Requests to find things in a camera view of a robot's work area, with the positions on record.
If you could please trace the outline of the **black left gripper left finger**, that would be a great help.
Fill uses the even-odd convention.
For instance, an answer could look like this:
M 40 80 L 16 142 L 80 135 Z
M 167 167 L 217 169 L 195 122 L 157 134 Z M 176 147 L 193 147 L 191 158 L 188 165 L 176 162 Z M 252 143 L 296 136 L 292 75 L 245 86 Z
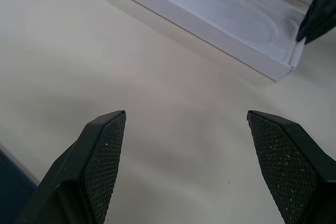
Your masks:
M 116 182 L 126 112 L 101 115 L 51 165 L 17 223 L 104 223 Z

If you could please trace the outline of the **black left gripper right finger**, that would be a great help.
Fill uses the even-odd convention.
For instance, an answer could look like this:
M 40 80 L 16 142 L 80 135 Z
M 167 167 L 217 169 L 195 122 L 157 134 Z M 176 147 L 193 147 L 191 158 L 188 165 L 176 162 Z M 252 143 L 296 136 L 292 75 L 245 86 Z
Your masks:
M 250 110 L 264 181 L 285 223 L 335 223 L 335 160 L 296 122 Z

